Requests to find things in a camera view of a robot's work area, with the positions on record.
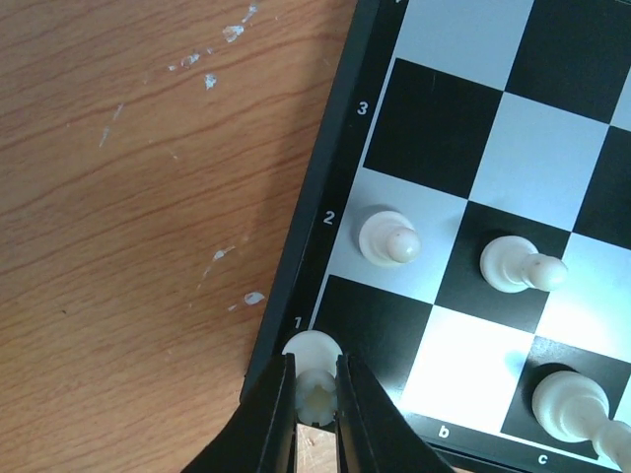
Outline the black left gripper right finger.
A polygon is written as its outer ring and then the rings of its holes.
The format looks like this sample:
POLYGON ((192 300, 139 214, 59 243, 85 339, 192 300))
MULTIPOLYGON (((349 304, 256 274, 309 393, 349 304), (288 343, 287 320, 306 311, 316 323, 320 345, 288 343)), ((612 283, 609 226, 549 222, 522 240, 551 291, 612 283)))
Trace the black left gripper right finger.
POLYGON ((335 423, 339 472, 452 472, 393 405, 367 365, 337 359, 335 423))

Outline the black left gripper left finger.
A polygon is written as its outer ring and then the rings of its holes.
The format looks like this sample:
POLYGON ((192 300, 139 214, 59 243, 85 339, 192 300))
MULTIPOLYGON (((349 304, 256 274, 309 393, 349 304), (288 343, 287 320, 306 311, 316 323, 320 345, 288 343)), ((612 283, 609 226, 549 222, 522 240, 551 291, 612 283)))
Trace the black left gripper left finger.
POLYGON ((223 430, 184 468, 195 472, 294 472, 296 368, 292 354, 270 359, 223 430))

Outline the white rook chess piece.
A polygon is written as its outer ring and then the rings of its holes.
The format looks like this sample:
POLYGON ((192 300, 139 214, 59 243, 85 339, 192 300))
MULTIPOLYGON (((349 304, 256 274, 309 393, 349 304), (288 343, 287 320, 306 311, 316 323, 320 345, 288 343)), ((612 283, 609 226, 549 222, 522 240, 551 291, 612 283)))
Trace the white rook chess piece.
POLYGON ((342 350, 324 332, 306 330, 294 335, 283 355, 293 354, 296 368, 296 411, 301 423, 325 427, 337 410, 335 378, 342 350))

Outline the white bishop chess piece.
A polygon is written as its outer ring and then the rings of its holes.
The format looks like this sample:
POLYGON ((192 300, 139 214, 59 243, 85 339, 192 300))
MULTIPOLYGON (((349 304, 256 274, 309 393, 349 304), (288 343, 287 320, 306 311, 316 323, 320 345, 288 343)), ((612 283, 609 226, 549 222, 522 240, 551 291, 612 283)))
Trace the white bishop chess piece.
POLYGON ((577 372, 548 375, 535 388, 531 409, 553 438, 577 443, 588 440, 594 451, 630 470, 630 425, 609 418, 607 394, 593 379, 577 372))

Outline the white pawn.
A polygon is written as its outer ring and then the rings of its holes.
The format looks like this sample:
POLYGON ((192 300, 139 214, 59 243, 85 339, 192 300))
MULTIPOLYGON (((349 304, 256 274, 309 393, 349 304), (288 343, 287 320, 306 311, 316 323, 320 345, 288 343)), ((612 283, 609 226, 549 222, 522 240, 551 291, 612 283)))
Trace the white pawn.
POLYGON ((562 286, 568 267, 555 256, 538 251, 521 236, 500 236, 482 250, 479 267, 485 281, 502 293, 536 289, 549 293, 562 286))
POLYGON ((370 216, 358 235, 362 255, 382 267, 397 267, 415 260, 421 251, 421 238, 401 213, 380 211, 370 216))

